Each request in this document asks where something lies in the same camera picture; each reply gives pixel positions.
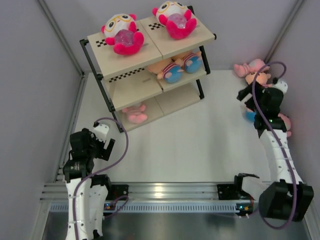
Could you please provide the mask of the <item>peach doll blue pants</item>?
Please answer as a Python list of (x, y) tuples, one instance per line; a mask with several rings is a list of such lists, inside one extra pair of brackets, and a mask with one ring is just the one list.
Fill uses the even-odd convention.
[[(250, 85), (253, 81), (255, 76), (257, 75), (256, 72), (251, 72), (245, 77), (245, 81), (248, 85)], [(259, 83), (261, 86), (268, 88), (272, 86), (272, 84), (268, 84), (268, 80), (271, 78), (269, 73), (260, 72), (256, 77), (256, 82)]]
[(245, 108), (245, 112), (244, 112), (244, 116), (246, 117), (246, 119), (252, 123), (255, 122), (255, 116), (256, 116), (256, 111), (255, 110), (251, 110), (249, 108)]
[(182, 67), (171, 58), (162, 59), (147, 66), (147, 70), (156, 75), (158, 80), (165, 80), (169, 84), (178, 82), (182, 75)]

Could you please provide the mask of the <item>white pink panda plush glasses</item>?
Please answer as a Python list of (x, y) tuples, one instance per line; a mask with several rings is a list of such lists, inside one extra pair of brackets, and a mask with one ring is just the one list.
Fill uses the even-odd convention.
[(145, 38), (138, 31), (136, 19), (137, 16), (133, 13), (119, 13), (112, 16), (101, 27), (106, 44), (112, 46), (116, 54), (130, 56), (138, 53), (142, 48)]

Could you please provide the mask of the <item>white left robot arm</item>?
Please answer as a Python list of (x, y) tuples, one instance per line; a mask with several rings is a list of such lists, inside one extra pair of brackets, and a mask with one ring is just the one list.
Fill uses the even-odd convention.
[(70, 135), (69, 159), (62, 169), (68, 196), (67, 240), (97, 240), (103, 235), (105, 200), (113, 187), (106, 174), (92, 172), (94, 159), (109, 160), (115, 144), (107, 139), (109, 130), (100, 123)]

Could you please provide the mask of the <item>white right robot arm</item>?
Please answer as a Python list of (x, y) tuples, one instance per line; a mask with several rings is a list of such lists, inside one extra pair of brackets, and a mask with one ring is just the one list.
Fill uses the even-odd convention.
[(256, 200), (263, 218), (300, 222), (313, 200), (314, 190), (295, 169), (288, 146), (288, 130), (280, 117), (280, 105), (287, 89), (287, 85), (263, 87), (257, 83), (238, 92), (239, 101), (252, 95), (245, 106), (255, 112), (254, 128), (268, 160), (271, 184), (262, 183), (255, 174), (241, 173), (235, 180), (233, 192), (240, 199), (250, 195)]

